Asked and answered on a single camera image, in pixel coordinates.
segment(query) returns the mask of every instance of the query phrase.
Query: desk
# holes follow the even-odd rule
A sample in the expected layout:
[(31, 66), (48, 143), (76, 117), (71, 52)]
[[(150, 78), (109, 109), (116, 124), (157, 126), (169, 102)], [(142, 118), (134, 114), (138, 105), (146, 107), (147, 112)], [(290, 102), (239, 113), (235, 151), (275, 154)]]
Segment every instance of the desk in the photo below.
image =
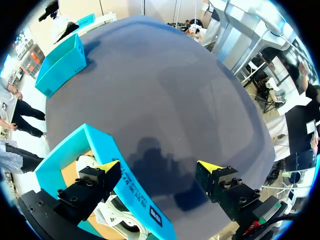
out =
[(197, 160), (259, 188), (275, 159), (250, 96), (209, 51), (151, 17), (81, 39), (87, 67), (46, 101), (50, 149), (83, 123), (109, 133), (178, 239), (209, 239), (230, 220), (196, 182)]

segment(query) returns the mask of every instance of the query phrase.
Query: person's hand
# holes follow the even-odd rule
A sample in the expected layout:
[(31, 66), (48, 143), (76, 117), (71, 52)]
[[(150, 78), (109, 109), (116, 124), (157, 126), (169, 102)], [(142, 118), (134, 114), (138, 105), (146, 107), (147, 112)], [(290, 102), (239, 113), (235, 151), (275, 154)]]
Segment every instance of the person's hand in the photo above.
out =
[(19, 91), (17, 91), (17, 92), (15, 93), (15, 96), (16, 96), (19, 100), (22, 100), (22, 98), (23, 98), (21, 92), (19, 92)]
[(299, 70), (300, 70), (300, 73), (303, 75), (303, 76), (307, 76), (309, 74), (308, 68), (306, 67), (306, 64), (304, 61), (301, 61), (300, 64), (299, 64)]
[(314, 135), (312, 135), (311, 141), (310, 141), (310, 146), (312, 149), (318, 147), (318, 143), (319, 143), (320, 137), (315, 138)]
[(18, 125), (16, 123), (10, 123), (9, 124), (9, 129), (16, 131), (18, 128)]

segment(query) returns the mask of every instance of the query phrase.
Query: printed label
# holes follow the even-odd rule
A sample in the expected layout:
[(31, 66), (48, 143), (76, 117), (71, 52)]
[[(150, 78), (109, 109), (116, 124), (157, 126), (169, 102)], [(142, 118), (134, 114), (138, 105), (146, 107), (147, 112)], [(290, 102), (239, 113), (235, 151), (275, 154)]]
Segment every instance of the printed label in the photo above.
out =
[(150, 216), (162, 227), (162, 219), (161, 216), (156, 212), (156, 210), (150, 206)]
[(130, 192), (133, 194), (135, 199), (141, 204), (141, 206), (146, 209), (147, 208), (147, 198), (143, 195), (143, 193), (140, 192), (139, 188), (137, 187), (138, 183), (135, 183), (132, 177), (130, 177), (130, 173), (126, 171), (124, 166), (120, 162), (120, 168), (121, 168), (121, 178), (125, 182), (125, 184), (128, 186)]

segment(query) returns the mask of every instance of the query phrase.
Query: white paper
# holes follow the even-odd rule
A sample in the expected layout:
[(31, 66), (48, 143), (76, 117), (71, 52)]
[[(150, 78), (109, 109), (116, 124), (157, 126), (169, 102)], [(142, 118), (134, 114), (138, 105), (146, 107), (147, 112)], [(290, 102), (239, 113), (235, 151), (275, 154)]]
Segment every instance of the white paper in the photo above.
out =
[(306, 124), (306, 132), (307, 134), (314, 133), (316, 130), (316, 121), (312, 120)]

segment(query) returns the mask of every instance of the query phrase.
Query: black pants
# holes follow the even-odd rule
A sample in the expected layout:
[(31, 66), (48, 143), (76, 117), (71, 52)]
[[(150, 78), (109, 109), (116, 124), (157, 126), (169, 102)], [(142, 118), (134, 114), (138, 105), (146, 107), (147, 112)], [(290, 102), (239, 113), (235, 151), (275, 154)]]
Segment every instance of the black pants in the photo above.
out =
[(12, 123), (17, 124), (17, 129), (29, 133), (32, 136), (40, 138), (44, 133), (39, 129), (31, 126), (22, 116), (34, 117), (45, 120), (45, 114), (42, 111), (32, 108), (28, 103), (18, 100), (13, 113)]
[(8, 153), (18, 154), (22, 157), (23, 164), (22, 164), (21, 170), (24, 174), (27, 172), (33, 172), (43, 160), (42, 157), (38, 157), (37, 155), (29, 151), (26, 151), (14, 146), (10, 146), (7, 144), (5, 145), (5, 150)]

